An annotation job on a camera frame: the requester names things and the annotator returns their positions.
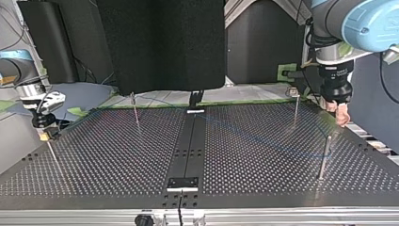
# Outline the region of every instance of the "gray wall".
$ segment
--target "gray wall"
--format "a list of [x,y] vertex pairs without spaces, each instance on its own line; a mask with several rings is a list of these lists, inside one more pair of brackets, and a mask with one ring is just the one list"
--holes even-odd
[[[399,62],[384,65],[383,71],[388,89],[399,99]],[[352,85],[349,111],[353,122],[399,152],[399,105],[382,88],[378,54],[357,60]]]

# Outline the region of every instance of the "metal bracket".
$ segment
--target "metal bracket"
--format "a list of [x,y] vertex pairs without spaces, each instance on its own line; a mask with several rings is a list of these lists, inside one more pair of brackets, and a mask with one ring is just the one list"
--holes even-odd
[[199,178],[170,178],[168,192],[197,192],[199,191]]

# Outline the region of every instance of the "black knob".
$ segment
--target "black knob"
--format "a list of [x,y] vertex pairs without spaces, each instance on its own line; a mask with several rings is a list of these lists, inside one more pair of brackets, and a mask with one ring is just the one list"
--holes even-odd
[[137,226],[152,226],[153,219],[151,216],[139,215],[135,219],[135,224]]

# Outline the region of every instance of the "white wall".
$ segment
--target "white wall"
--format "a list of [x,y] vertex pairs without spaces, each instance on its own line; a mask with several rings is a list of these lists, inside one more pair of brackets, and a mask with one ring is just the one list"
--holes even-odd
[[[11,12],[15,12],[13,0],[0,0],[0,5],[8,8]],[[22,32],[19,25],[10,18],[7,12],[0,9],[0,13],[6,17],[15,30]],[[0,49],[14,43],[19,36],[15,34],[0,17]],[[11,49],[26,49],[39,63],[39,57],[31,46],[20,41]],[[0,100],[17,100],[18,95],[14,89],[0,89]],[[39,141],[38,134],[33,129],[31,117],[13,115],[9,117],[9,113],[0,113],[0,173],[14,165],[22,157],[38,148],[42,143]]]

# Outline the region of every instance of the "blue cable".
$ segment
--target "blue cable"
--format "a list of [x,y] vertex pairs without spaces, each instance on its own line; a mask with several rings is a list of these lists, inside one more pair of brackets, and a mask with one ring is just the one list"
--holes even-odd
[[[142,98],[142,99],[147,99],[147,100],[153,100],[153,101],[156,101],[156,102],[160,102],[160,103],[163,103],[163,104],[166,104],[166,105],[173,106],[173,108],[176,108],[178,110],[185,111],[184,109],[181,109],[180,107],[178,107],[176,105],[173,105],[173,104],[165,102],[165,101],[157,100],[155,98],[143,97],[143,96],[136,96],[136,97],[139,97],[139,98]],[[212,123],[212,121],[216,122],[216,123],[219,123],[219,124],[225,126],[225,128],[229,129],[230,131],[233,131],[234,133],[238,134],[240,137],[248,137],[248,138],[254,140],[255,142],[263,143],[266,146],[269,146],[269,147],[272,147],[272,148],[275,148],[275,149],[278,149],[278,150],[281,150],[281,151],[284,151],[284,152],[303,153],[302,151],[298,151],[298,150],[295,150],[293,148],[282,148],[279,145],[275,145],[273,143],[266,142],[266,140],[264,140],[262,137],[258,137],[258,136],[252,135],[252,134],[250,134],[250,133],[248,133],[246,131],[243,131],[243,130],[241,130],[239,128],[236,128],[236,127],[234,127],[232,125],[228,125],[227,123],[225,123],[223,121],[219,121],[219,120],[213,119],[212,117],[206,117],[206,116],[202,116],[200,114],[198,114],[197,116],[200,117],[200,118],[203,118],[203,119],[205,119],[207,121],[210,121],[211,123]],[[316,127],[320,130],[320,132],[323,134],[323,136],[326,137],[326,133],[320,127],[318,127],[317,125],[316,125]],[[322,154],[310,154],[310,153],[303,153],[302,156],[314,157],[314,158],[323,158],[324,157]]]

